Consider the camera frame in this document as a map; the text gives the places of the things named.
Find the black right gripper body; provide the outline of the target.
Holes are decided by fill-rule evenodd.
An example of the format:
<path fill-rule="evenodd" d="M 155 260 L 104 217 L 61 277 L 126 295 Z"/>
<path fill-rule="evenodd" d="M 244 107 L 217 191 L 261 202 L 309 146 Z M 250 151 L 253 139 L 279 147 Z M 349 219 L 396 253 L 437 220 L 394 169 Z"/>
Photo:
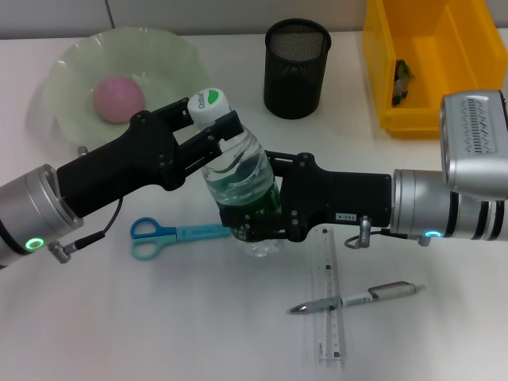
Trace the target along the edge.
<path fill-rule="evenodd" d="M 298 241 L 321 224 L 358 226 L 367 218 L 371 226 L 386 228 L 391 220 L 392 178 L 387 174 L 326 171 L 305 152 L 301 177 L 282 179 L 282 214 L 298 226 Z"/>

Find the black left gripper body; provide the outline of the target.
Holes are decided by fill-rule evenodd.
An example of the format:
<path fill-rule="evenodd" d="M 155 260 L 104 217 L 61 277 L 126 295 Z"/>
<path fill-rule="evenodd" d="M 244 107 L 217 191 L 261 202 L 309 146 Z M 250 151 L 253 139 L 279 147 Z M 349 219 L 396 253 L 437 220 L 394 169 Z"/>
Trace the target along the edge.
<path fill-rule="evenodd" d="M 173 191 L 185 182 L 176 149 L 169 124 L 143 111 L 119 138 L 58 168 L 61 196 L 77 217 L 86 217 L 147 185 Z"/>

